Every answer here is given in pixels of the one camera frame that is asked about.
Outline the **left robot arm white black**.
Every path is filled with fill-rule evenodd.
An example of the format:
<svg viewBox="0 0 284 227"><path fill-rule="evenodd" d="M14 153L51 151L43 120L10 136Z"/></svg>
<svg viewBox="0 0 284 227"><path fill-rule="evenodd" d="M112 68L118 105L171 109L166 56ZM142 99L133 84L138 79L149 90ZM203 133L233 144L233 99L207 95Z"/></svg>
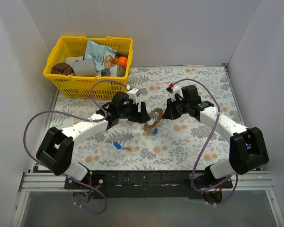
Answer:
<svg viewBox="0 0 284 227"><path fill-rule="evenodd" d="M72 161L73 149L93 135L109 130L121 119L148 122L150 116L145 102L138 102L139 94L140 90L136 88L117 92L111 102L103 105L87 121L63 129L50 128L36 153L37 160L55 175L71 177L79 188L87 189L91 185L90 170Z"/></svg>

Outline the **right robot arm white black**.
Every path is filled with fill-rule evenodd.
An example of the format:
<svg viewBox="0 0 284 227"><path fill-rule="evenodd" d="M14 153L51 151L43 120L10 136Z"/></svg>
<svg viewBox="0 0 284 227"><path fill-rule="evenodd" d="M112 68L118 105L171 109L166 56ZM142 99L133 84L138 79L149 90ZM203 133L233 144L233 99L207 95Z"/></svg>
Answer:
<svg viewBox="0 0 284 227"><path fill-rule="evenodd" d="M172 97L167 100L164 119L175 120L188 114L211 127L230 145L229 157L205 169L205 184L215 188L222 178L243 175L269 162L262 131L258 127L248 128L220 114L209 101L202 101L194 85L179 88L170 84L167 91Z"/></svg>

